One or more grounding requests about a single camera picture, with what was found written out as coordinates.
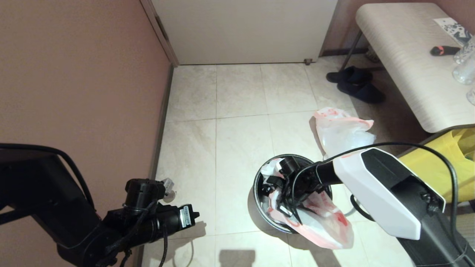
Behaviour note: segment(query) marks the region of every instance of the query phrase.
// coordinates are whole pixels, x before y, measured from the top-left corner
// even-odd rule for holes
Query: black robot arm
[[[56,242],[58,254],[75,266],[113,265],[119,252],[190,228],[200,215],[190,204],[161,205],[161,181],[132,179],[123,208],[101,220],[79,170],[65,155],[48,147],[0,144],[0,210],[14,209],[0,214],[0,225],[32,216]]]

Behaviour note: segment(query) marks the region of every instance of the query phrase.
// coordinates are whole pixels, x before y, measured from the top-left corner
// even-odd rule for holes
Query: black cable
[[[83,190],[83,193],[84,193],[85,198],[87,199],[87,202],[89,202],[89,205],[91,205],[91,207],[94,209],[94,202],[92,201],[92,196],[91,196],[91,193],[89,192],[86,181],[84,181],[84,178],[81,172],[79,171],[79,169],[77,168],[76,164],[74,164],[74,161],[65,152],[56,148],[47,147],[43,145],[16,144],[16,143],[0,143],[0,149],[36,150],[36,151],[43,151],[43,152],[60,155],[73,171],[74,175],[76,176],[77,181],[79,182],[79,185],[81,186],[81,189]]]
[[[167,233],[167,224],[163,222],[163,256],[161,258],[160,265],[158,267],[162,267],[165,263],[165,259],[167,258],[167,250],[168,250],[168,233]]]
[[[362,149],[367,149],[367,148],[378,147],[378,146],[385,146],[385,145],[405,145],[405,146],[414,146],[414,147],[424,149],[426,151],[429,151],[429,152],[433,153],[435,156],[437,156],[439,159],[441,159],[442,162],[444,162],[444,164],[447,166],[447,168],[449,170],[449,173],[450,173],[450,178],[451,178],[451,181],[452,181],[452,210],[451,210],[451,214],[450,214],[450,230],[451,230],[451,235],[452,235],[452,243],[454,244],[454,246],[456,247],[456,249],[458,250],[458,252],[460,254],[464,254],[464,250],[462,249],[462,247],[459,245],[459,243],[456,240],[456,220],[457,220],[457,204],[458,204],[457,173],[455,171],[455,168],[452,166],[452,164],[448,161],[448,159],[444,155],[442,155],[441,153],[439,153],[438,151],[436,151],[436,150],[434,150],[430,147],[427,147],[427,146],[424,146],[424,145],[421,145],[421,144],[405,143],[405,142],[376,143],[376,144],[371,144],[371,145],[366,145],[366,146],[350,149],[350,150],[345,151],[343,153],[340,153],[336,156],[333,156],[329,159],[326,159],[322,162],[315,162],[313,164],[308,165],[307,167],[303,168],[301,171],[298,172],[298,174],[295,176],[294,182],[292,184],[292,204],[293,204],[294,211],[297,210],[297,207],[295,206],[295,196],[294,196],[295,195],[294,194],[295,181],[297,180],[298,176],[301,175],[304,171],[306,171],[306,170],[308,170],[312,167],[316,167],[320,164],[325,164],[327,162],[330,162],[330,161],[334,160],[335,158],[341,157],[341,156],[346,155],[346,154],[351,153],[351,152],[355,152],[355,151],[362,150]],[[295,217],[300,222],[300,218],[298,217],[297,213],[295,213]],[[473,261],[470,258],[467,257],[467,255],[465,255],[465,260],[472,267],[475,267],[475,264],[473,263]]]
[[[129,259],[131,254],[132,254],[132,250],[130,248],[125,251],[125,256],[120,263],[120,267],[125,266],[125,262]]]
[[[350,196],[350,202],[352,203],[353,207],[355,208],[355,210],[357,210],[363,217],[365,217],[366,219],[368,220],[372,220],[374,221],[373,217],[371,217],[370,214],[366,213],[359,205],[358,203],[356,202],[355,200],[355,196]]]

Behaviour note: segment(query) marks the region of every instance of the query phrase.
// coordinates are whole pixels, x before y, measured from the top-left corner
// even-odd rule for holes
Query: glass
[[[467,58],[475,50],[475,38],[470,38],[470,40],[460,49],[454,56],[454,60],[457,64],[462,64],[467,60]]]
[[[467,93],[467,100],[472,103],[472,105],[475,105],[475,86],[470,89]]]
[[[462,64],[456,66],[452,74],[459,83],[472,84],[475,79],[475,53],[472,53]]]

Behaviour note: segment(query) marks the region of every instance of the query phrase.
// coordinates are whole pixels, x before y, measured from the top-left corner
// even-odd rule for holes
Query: door frame
[[[147,14],[150,24],[152,25],[153,30],[155,31],[155,34],[157,35],[157,38],[163,47],[163,50],[165,50],[168,60],[174,67],[178,67],[180,63],[178,62],[178,58],[171,47],[165,29],[160,23],[160,18],[158,17],[155,7],[153,6],[152,0],[140,0],[140,3],[142,4],[143,10]]]

